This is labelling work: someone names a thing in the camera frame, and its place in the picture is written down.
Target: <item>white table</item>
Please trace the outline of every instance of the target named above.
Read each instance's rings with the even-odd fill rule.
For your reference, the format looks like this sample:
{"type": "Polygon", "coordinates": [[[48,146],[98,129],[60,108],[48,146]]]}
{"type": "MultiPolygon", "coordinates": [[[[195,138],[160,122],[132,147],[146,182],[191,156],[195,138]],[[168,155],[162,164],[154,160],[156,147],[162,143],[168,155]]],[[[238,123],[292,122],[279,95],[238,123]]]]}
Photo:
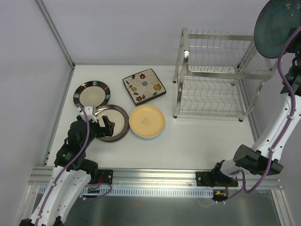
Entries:
{"type": "Polygon", "coordinates": [[[147,102],[160,108],[165,115],[163,132],[155,138],[143,139],[129,130],[123,139],[115,143],[96,139],[86,151],[88,159],[96,161],[99,167],[107,168],[208,170],[222,159],[232,159],[241,144],[253,144],[248,120],[174,119],[177,93],[177,85],[172,82],[174,66],[77,65],[47,165],[53,166],[70,124],[79,114],[73,103],[73,93],[79,85],[91,80],[104,82],[111,91],[109,104],[121,106],[130,115],[135,105],[122,79],[149,68],[155,71],[167,91],[147,102]]]}

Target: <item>white wall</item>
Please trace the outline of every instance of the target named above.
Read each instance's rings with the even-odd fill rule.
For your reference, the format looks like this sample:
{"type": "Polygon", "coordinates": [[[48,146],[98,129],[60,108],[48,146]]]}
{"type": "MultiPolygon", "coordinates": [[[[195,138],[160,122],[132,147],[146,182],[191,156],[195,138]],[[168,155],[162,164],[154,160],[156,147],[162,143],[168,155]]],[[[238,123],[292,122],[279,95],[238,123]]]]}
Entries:
{"type": "Polygon", "coordinates": [[[75,63],[175,65],[183,27],[253,32],[268,0],[44,0],[75,63]]]}
{"type": "MultiPolygon", "coordinates": [[[[285,55],[282,60],[282,70],[284,74],[288,72],[288,69],[292,65],[293,55],[285,55]]],[[[250,96],[254,94],[256,89],[257,81],[245,81],[246,88],[250,96]]],[[[260,129],[260,134],[266,128],[271,115],[276,109],[279,103],[279,93],[282,89],[282,80],[278,72],[275,73],[274,77],[268,81],[262,88],[258,102],[254,108],[254,114],[258,127],[260,129]]],[[[291,137],[287,141],[280,163],[284,166],[280,177],[284,183],[285,194],[290,206],[290,209],[293,213],[294,220],[296,225],[301,224],[301,215],[300,215],[300,202],[301,198],[297,195],[298,190],[301,186],[301,123],[297,125],[293,131],[291,137]]]]}
{"type": "Polygon", "coordinates": [[[1,1],[0,30],[0,225],[12,226],[70,67],[33,0],[1,1]]]}

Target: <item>floral plate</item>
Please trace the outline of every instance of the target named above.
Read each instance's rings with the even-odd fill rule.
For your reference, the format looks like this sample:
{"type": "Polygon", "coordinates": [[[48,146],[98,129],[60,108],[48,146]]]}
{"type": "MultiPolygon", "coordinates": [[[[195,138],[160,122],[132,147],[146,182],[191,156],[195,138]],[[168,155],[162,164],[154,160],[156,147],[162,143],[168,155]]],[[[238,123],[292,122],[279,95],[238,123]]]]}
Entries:
{"type": "Polygon", "coordinates": [[[123,83],[135,105],[143,104],[166,93],[166,89],[152,69],[123,79],[123,83]]]}

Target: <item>gray floor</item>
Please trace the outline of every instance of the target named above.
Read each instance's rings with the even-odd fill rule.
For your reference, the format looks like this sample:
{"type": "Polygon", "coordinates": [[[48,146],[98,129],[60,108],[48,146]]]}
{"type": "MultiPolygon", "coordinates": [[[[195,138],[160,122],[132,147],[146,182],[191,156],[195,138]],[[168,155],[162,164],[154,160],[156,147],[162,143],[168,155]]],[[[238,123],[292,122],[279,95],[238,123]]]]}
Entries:
{"type": "Polygon", "coordinates": [[[116,197],[78,199],[65,226],[280,226],[270,191],[242,194],[225,205],[210,199],[116,197]]]}

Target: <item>metal dish rack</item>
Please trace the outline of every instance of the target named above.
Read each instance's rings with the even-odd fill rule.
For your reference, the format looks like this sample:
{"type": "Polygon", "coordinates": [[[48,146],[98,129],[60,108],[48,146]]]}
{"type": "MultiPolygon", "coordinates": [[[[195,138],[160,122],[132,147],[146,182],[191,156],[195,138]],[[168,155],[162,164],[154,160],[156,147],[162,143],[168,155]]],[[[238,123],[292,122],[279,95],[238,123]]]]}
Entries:
{"type": "Polygon", "coordinates": [[[252,35],[188,33],[183,28],[173,80],[178,82],[174,118],[186,113],[190,117],[234,116],[242,121],[275,68],[276,60],[271,62],[258,53],[252,35]],[[238,79],[261,80],[248,109],[238,79]]]}

